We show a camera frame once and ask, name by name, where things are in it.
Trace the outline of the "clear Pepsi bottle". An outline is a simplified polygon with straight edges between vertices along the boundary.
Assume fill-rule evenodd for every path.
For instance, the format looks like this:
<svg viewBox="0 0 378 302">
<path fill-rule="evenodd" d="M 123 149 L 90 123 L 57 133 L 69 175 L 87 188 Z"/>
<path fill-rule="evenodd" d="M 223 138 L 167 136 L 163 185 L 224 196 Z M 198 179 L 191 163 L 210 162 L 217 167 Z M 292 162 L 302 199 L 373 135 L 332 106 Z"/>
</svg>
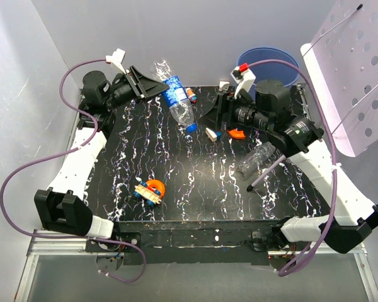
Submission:
<svg viewBox="0 0 378 302">
<path fill-rule="evenodd" d="M 188 133 L 195 132 L 197 124 L 195 123 L 192 103 L 180 78 L 173 72 L 165 59 L 153 63 L 152 74 L 157 81 L 169 86 L 169 89 L 164 91 L 162 95 L 174 120 L 183 126 Z"/>
</svg>

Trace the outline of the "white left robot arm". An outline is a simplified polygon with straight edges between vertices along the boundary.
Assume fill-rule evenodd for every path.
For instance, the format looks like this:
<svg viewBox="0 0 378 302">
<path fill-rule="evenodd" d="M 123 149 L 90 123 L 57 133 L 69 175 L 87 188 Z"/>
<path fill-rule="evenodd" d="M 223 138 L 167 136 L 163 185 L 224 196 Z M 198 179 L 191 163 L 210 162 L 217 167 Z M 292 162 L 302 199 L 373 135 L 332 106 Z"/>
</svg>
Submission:
<svg viewBox="0 0 378 302">
<path fill-rule="evenodd" d="M 109 252 L 122 243 L 119 233 L 113 231 L 112 221 L 95 216 L 84 203 L 86 182 L 97 156 L 105 147 L 115 123 L 114 110 L 131 101 L 148 101 L 168 86 L 141 74 L 134 66 L 108 81 L 101 71 L 88 72 L 83 77 L 83 98 L 79 109 L 90 117 L 79 115 L 72 147 L 59 173 L 46 190 L 38 190 L 35 206 L 46 230 L 82 237 L 100 238 L 100 244 Z"/>
</svg>

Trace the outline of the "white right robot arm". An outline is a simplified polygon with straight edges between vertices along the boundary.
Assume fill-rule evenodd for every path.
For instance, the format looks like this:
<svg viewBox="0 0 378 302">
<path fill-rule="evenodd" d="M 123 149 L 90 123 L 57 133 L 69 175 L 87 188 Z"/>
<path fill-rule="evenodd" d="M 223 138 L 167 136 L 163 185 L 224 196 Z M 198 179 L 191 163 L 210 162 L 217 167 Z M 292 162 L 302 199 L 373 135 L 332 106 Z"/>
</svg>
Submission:
<svg viewBox="0 0 378 302">
<path fill-rule="evenodd" d="M 305 116 L 293 114 L 291 100 L 290 89 L 280 81 L 264 80 L 256 86 L 255 99 L 242 87 L 219 92 L 203 118 L 216 130 L 226 125 L 228 130 L 247 126 L 264 132 L 268 142 L 302 170 L 329 205 L 326 216 L 284 218 L 258 238 L 258 244 L 287 250 L 295 242 L 324 241 L 345 254 L 378 227 L 378 204 L 366 198 L 335 166 L 322 139 L 323 129 Z"/>
</svg>

